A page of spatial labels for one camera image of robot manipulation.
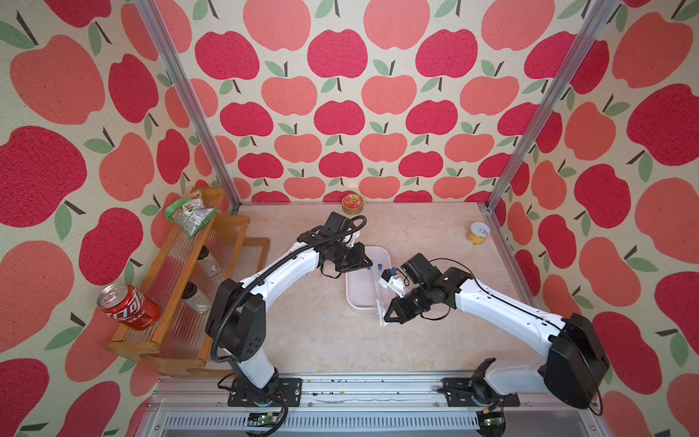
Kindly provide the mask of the white rectangular tray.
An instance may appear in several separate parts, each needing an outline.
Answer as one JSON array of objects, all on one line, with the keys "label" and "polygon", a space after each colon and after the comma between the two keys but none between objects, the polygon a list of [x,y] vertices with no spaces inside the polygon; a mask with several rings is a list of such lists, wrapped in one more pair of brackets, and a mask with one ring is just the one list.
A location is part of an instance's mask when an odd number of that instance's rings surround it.
[{"label": "white rectangular tray", "polygon": [[[391,268],[391,256],[386,249],[379,246],[367,246],[366,255],[371,259],[371,267],[382,264],[382,271]],[[346,299],[353,311],[360,314],[378,313],[376,300],[371,298],[368,285],[367,269],[360,269],[345,275]],[[388,300],[395,296],[390,289],[382,287],[381,299]]]}]

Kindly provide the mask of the white wipe cloth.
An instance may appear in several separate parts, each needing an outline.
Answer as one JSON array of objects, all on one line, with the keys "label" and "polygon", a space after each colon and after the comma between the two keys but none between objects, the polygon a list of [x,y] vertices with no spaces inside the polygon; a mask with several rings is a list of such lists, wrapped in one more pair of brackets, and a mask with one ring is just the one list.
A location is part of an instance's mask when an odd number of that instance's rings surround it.
[{"label": "white wipe cloth", "polygon": [[388,326],[389,322],[386,322],[385,316],[388,313],[388,309],[391,306],[391,301],[392,298],[389,298],[388,300],[386,299],[377,299],[376,304],[377,304],[377,311],[380,319],[380,325],[382,327]]}]

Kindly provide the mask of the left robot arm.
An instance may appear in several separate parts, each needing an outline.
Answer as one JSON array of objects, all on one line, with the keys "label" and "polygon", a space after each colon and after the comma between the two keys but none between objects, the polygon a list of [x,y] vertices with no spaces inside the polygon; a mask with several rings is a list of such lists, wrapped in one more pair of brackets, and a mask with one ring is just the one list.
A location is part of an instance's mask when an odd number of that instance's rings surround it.
[{"label": "left robot arm", "polygon": [[323,225],[301,233],[271,265],[240,282],[221,282],[206,324],[212,340],[211,360],[229,364],[250,386],[274,393],[279,371],[263,349],[267,311],[298,280],[316,269],[322,271],[328,262],[334,266],[336,279],[371,267],[365,246],[359,242],[366,224],[363,215],[348,218],[333,212]]}]

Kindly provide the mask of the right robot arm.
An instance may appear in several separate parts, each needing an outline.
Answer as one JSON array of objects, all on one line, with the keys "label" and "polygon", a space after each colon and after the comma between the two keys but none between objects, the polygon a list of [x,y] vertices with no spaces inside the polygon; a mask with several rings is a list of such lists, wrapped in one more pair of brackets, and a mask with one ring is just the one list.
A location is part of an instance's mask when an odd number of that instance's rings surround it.
[{"label": "right robot arm", "polygon": [[436,304],[477,316],[518,338],[539,354],[525,364],[484,362],[486,387],[498,395],[551,393],[573,408],[592,407],[610,368],[602,342],[590,320],[573,313],[564,317],[540,311],[487,287],[458,268],[406,279],[386,269],[380,286],[394,292],[382,308],[384,323],[404,324]]}]

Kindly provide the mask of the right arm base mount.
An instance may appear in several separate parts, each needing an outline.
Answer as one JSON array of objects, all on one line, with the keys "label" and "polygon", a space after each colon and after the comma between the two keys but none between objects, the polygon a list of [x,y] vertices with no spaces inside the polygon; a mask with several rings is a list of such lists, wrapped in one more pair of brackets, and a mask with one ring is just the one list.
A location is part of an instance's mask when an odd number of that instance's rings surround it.
[{"label": "right arm base mount", "polygon": [[483,378],[444,378],[437,393],[442,394],[449,407],[520,407],[517,394],[500,395]]}]

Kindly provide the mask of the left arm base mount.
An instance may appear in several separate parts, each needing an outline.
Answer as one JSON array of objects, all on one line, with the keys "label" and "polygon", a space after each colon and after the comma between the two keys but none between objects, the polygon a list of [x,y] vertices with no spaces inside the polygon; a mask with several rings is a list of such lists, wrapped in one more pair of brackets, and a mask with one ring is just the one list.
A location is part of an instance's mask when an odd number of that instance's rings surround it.
[{"label": "left arm base mount", "polygon": [[302,384],[300,378],[273,377],[266,387],[258,388],[238,377],[229,389],[228,406],[275,407],[283,402],[289,407],[299,407]]}]

